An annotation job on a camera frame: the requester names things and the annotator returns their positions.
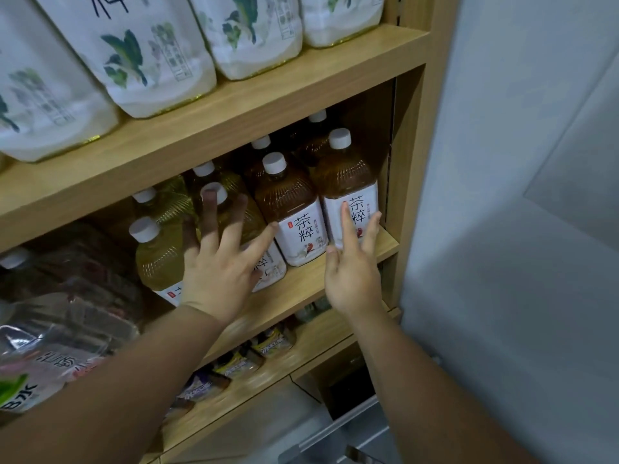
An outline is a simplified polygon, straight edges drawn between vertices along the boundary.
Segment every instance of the white wall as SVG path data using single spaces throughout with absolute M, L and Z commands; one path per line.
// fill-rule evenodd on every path
M 408 332 L 553 463 L 619 456 L 619 254 L 522 195 L 612 60 L 618 12 L 462 1 L 401 300 Z

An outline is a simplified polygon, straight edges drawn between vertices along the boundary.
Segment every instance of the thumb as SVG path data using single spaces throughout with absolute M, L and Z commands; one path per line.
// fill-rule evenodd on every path
M 324 277 L 326 279 L 335 276 L 337 273 L 337 268 L 340 265 L 340 254 L 337 251 L 336 246 L 328 246 L 327 247 L 327 261 L 324 267 Z

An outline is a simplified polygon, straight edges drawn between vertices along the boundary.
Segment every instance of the hand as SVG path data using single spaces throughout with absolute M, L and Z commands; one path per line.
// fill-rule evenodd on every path
M 339 252 L 335 246 L 327 247 L 324 288 L 331 306 L 352 321 L 367 312 L 382 310 L 381 275 L 375 256 L 381 213 L 372 215 L 359 244 L 348 202 L 342 203 L 340 212 L 344 249 Z
M 217 229 L 217 197 L 202 194 L 202 241 L 198 243 L 191 218 L 183 221 L 185 273 L 181 304 L 209 314 L 227 327 L 241 312 L 247 297 L 262 276 L 254 267 L 273 242 L 278 226 L 268 225 L 245 250 L 240 249 L 247 196 L 239 195 L 230 210 L 230 223 L 221 242 Z

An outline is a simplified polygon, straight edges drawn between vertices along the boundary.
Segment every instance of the wooden shelf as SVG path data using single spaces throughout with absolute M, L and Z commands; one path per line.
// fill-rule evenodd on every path
M 382 227 L 376 240 L 378 262 L 393 256 L 399 244 Z M 324 295 L 325 255 L 301 267 L 288 267 L 283 280 L 250 296 L 247 308 L 219 337 L 203 364 L 249 340 Z
M 399 313 L 398 309 L 389 312 L 392 317 L 397 317 Z M 164 426 L 165 461 L 225 424 L 227 421 L 220 419 L 228 413 L 351 335 L 352 331 L 344 318 L 334 310 L 324 312 L 310 323 L 300 326 L 297 329 L 297 344 L 288 353 L 267 361 L 247 380 L 232 382 L 220 396 L 198 403 L 187 415 Z
M 388 24 L 38 164 L 0 173 L 0 251 L 422 65 L 428 33 Z

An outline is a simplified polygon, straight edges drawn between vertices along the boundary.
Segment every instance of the large white bottle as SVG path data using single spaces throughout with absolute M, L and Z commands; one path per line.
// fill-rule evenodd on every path
M 0 0 L 0 150 L 34 162 L 96 140 L 117 107 L 31 0 Z
M 154 116 L 216 83 L 188 0 L 37 0 L 129 115 Z
M 296 57 L 303 46 L 298 0 L 191 0 L 217 67 L 242 80 Z
M 301 0 L 305 43 L 330 47 L 377 26 L 385 0 Z

